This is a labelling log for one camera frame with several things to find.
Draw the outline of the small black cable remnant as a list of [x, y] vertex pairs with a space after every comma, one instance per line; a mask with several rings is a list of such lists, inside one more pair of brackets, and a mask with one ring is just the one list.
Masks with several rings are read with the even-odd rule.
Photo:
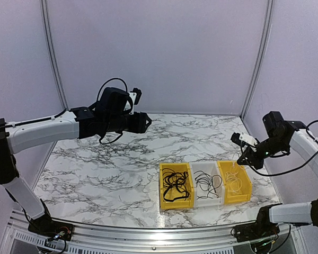
[[195, 177], [197, 187], [208, 194], [217, 194], [217, 189], [222, 185], [222, 177], [219, 174], [210, 175], [204, 171], [197, 171], [198, 175]]

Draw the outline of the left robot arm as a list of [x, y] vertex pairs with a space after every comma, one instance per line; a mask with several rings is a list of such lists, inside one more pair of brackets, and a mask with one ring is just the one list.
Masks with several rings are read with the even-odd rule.
[[60, 140], [85, 139], [108, 132], [146, 132], [152, 121], [146, 113], [135, 112], [142, 91], [107, 87], [89, 107], [64, 110], [58, 115], [7, 123], [0, 119], [0, 185], [30, 217], [30, 230], [52, 235], [61, 225], [56, 223], [45, 205], [20, 175], [15, 154], [29, 148]]

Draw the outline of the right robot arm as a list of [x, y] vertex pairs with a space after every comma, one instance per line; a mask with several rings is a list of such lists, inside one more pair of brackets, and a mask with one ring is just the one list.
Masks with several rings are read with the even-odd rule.
[[[279, 111], [271, 111], [263, 118], [267, 138], [257, 138], [243, 132], [235, 132], [231, 141], [240, 148], [237, 164], [247, 166], [264, 177], [281, 177], [308, 167], [318, 179], [318, 139], [310, 130], [310, 125], [302, 121], [285, 120]], [[259, 170], [268, 158], [282, 158], [295, 152], [302, 164], [279, 173], [264, 174]], [[313, 201], [277, 204], [260, 208], [252, 233], [263, 237], [273, 225], [289, 223], [318, 227], [318, 197]]]

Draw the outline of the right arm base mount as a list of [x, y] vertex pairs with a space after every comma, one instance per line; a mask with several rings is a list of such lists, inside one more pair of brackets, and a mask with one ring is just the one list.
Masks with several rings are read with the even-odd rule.
[[254, 222], [236, 225], [231, 229], [231, 236], [237, 242], [252, 241], [276, 235], [280, 232], [277, 223], [270, 222], [269, 210], [275, 205], [261, 207]]

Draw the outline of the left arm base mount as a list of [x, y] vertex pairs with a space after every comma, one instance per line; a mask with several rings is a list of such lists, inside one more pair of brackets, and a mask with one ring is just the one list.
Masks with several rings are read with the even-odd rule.
[[45, 208], [44, 214], [37, 219], [28, 219], [30, 232], [48, 237], [52, 240], [62, 239], [70, 241], [72, 238], [74, 225], [66, 222], [54, 220], [48, 209]]

